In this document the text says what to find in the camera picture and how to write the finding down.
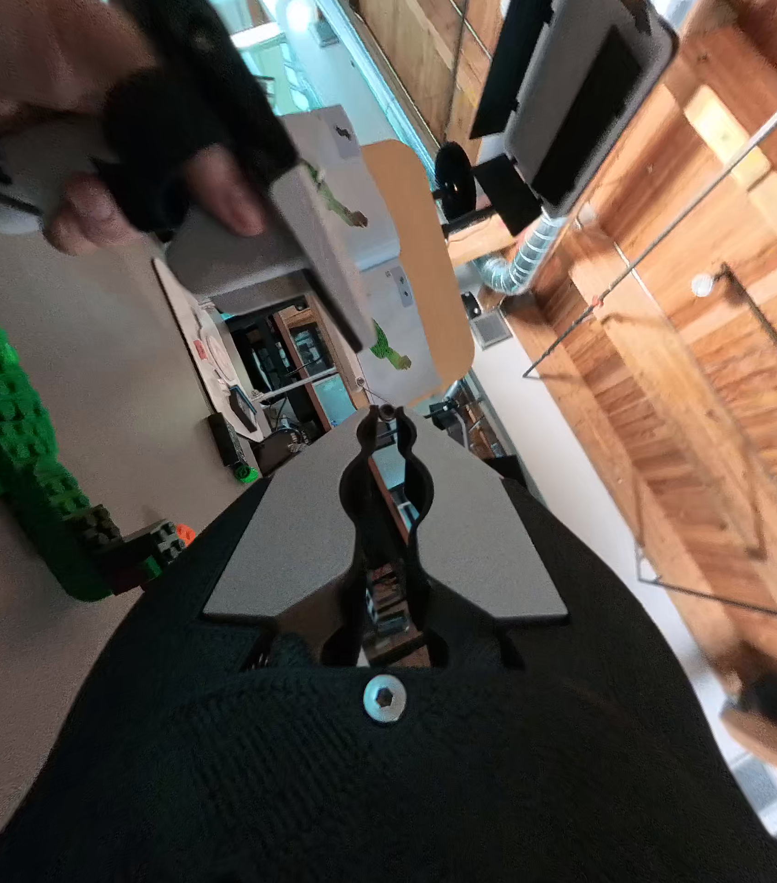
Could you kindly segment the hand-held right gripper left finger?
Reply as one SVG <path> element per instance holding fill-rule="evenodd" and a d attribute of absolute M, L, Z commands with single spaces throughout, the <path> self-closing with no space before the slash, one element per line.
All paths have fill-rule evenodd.
<path fill-rule="evenodd" d="M 266 484 L 202 610 L 216 624 L 301 638 L 328 666 L 360 661 L 363 565 L 343 505 L 343 476 L 373 441 L 376 408 L 362 408 Z"/>

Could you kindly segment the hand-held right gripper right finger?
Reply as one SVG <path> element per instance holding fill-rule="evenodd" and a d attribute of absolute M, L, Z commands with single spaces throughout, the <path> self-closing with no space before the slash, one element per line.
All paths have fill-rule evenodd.
<path fill-rule="evenodd" d="M 569 622 L 503 477 L 416 413 L 395 414 L 413 506 L 407 600 L 432 666 L 522 666 L 516 630 Z"/>

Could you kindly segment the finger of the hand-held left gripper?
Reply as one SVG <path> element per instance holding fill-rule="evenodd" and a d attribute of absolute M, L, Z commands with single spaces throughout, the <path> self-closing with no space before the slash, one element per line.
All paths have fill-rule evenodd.
<path fill-rule="evenodd" d="M 240 237 L 193 204 L 166 247 L 166 264 L 201 305 L 230 316 L 268 315 L 307 296 L 304 255 L 274 210 Z"/>
<path fill-rule="evenodd" d="M 343 237 L 332 228 L 303 161 L 270 184 L 269 198 L 302 251 L 313 292 L 342 338 L 355 353 L 371 348 L 376 334 L 363 277 Z"/>

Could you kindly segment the green brick crocodile model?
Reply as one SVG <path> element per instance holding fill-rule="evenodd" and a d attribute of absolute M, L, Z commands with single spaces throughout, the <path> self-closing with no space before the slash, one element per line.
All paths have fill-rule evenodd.
<path fill-rule="evenodd" d="M 145 589 L 184 551 L 176 525 L 123 536 L 58 459 L 51 417 L 0 327 L 0 499 L 71 597 L 98 602 Z"/>

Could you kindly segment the grey desk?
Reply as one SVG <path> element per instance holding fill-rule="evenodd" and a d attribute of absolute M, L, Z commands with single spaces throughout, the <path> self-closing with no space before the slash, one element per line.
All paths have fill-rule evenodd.
<path fill-rule="evenodd" d="M 200 531 L 242 492 L 148 247 L 66 257 L 0 234 L 0 327 L 51 415 L 60 462 L 123 534 Z M 0 502 L 0 827 L 141 590 L 76 602 Z"/>

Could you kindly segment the person's left hand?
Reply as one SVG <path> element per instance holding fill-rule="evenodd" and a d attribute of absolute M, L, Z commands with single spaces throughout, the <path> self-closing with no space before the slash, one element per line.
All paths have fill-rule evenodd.
<path fill-rule="evenodd" d="M 105 2 L 0 2 L 0 131 L 35 116 L 99 114 L 108 92 L 157 57 L 128 16 Z M 184 165 L 194 201 L 241 237 L 261 234 L 266 214 L 229 151 L 209 146 Z M 71 256 L 140 238 L 97 178 L 68 178 L 45 230 Z"/>

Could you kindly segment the tan instruction board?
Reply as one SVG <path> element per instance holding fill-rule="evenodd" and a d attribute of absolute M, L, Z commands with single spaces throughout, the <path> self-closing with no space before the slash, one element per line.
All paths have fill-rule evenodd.
<path fill-rule="evenodd" d="M 401 248 L 398 260 L 410 278 L 440 377 L 439 386 L 419 402 L 443 393 L 468 373 L 474 360 L 474 342 L 424 167 L 413 150 L 398 140 L 383 140 L 361 148 L 394 222 Z M 349 407 L 382 404 L 373 402 L 365 387 L 359 354 L 342 340 L 313 294 L 307 294 L 306 304 L 340 378 L 317 382 L 316 389 L 333 386 L 335 392 L 348 400 Z"/>

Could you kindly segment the black box with blue edge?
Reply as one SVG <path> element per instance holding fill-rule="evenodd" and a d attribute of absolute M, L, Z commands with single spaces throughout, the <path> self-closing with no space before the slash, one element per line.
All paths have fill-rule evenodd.
<path fill-rule="evenodd" d="M 247 467 L 248 464 L 240 444 L 240 436 L 226 418 L 222 414 L 212 413 L 207 416 L 206 424 L 222 464 L 231 470 Z"/>

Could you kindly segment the small black blue box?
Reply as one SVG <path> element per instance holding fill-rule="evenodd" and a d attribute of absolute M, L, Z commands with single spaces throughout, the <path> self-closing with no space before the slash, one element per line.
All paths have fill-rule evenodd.
<path fill-rule="evenodd" d="M 257 411 L 246 393 L 239 385 L 232 385 L 228 389 L 229 408 L 241 421 L 247 431 L 258 433 L 260 426 L 257 420 Z"/>

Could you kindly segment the black light stand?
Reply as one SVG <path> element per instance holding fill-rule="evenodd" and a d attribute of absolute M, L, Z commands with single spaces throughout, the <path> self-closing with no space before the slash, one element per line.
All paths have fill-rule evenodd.
<path fill-rule="evenodd" d="M 470 212 L 466 212 L 453 220 L 449 220 L 441 226 L 443 237 L 449 240 L 450 237 L 469 229 L 477 224 L 481 224 L 496 214 L 495 207 L 492 205 L 483 208 L 475 208 Z"/>

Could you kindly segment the black panel light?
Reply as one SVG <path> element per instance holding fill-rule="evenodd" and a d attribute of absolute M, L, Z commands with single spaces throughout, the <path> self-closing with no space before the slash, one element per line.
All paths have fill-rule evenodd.
<path fill-rule="evenodd" d="M 473 175 L 511 235 L 569 215 L 677 48 L 651 2 L 509 2 L 470 138 L 500 140 Z"/>

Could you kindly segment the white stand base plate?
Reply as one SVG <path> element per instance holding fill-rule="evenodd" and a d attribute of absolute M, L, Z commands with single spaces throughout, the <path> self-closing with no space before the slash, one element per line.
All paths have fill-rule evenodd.
<path fill-rule="evenodd" d="M 152 259 L 151 264 L 156 279 L 162 288 L 162 292 L 180 330 L 181 336 L 184 339 L 185 346 L 192 359 L 194 368 L 196 369 L 202 387 L 204 388 L 206 399 L 210 403 L 212 410 L 215 413 L 222 414 L 228 423 L 234 427 L 238 435 L 246 438 L 248 441 L 258 443 L 264 441 L 269 427 L 265 422 L 265 419 L 262 417 L 262 408 L 258 404 L 251 402 L 256 408 L 257 420 L 261 431 L 255 434 L 247 431 L 241 421 L 229 408 L 229 388 L 224 386 L 222 382 L 217 379 L 210 366 L 200 361 L 198 353 L 194 347 L 194 340 L 197 337 L 199 326 L 210 324 L 215 325 L 223 339 L 223 343 L 228 349 L 229 357 L 237 371 L 236 365 L 231 357 L 230 348 L 228 347 L 228 344 L 232 343 L 232 339 L 228 338 L 227 340 L 224 340 L 222 330 L 225 329 L 225 325 L 222 323 L 220 315 L 216 314 L 214 310 L 209 309 L 206 304 L 200 304 L 192 294 L 187 292 L 174 278 L 172 272 L 169 271 L 161 259 Z M 238 385 L 244 390 L 248 399 L 251 400 L 247 388 L 242 384 L 238 371 L 237 373 L 239 377 Z"/>

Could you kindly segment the clear acrylic post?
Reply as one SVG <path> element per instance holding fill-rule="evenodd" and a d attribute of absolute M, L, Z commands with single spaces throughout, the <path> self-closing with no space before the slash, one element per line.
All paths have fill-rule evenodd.
<path fill-rule="evenodd" d="M 301 378 L 293 383 L 289 383 L 279 389 L 271 390 L 266 393 L 253 393 L 251 394 L 252 403 L 256 403 L 265 407 L 266 403 L 272 402 L 279 398 L 285 398 L 290 392 L 294 392 L 296 390 L 301 390 L 306 387 L 312 386 L 317 382 L 327 380 L 333 376 L 338 374 L 336 367 L 331 367 L 326 369 L 325 371 L 318 372 L 306 376 L 305 378 Z"/>

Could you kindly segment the wall vent grille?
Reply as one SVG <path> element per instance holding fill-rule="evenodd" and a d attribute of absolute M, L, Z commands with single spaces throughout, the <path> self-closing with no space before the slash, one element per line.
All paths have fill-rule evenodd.
<path fill-rule="evenodd" d="M 511 339 L 513 332 L 499 309 L 481 312 L 470 320 L 471 334 L 483 350 Z"/>

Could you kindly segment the silver ventilation duct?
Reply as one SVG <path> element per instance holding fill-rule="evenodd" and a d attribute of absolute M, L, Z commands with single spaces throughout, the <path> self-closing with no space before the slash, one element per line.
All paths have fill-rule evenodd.
<path fill-rule="evenodd" d="M 553 217 L 542 213 L 510 258 L 494 252 L 472 259 L 480 281 L 504 297 L 525 293 L 568 221 L 567 215 Z"/>

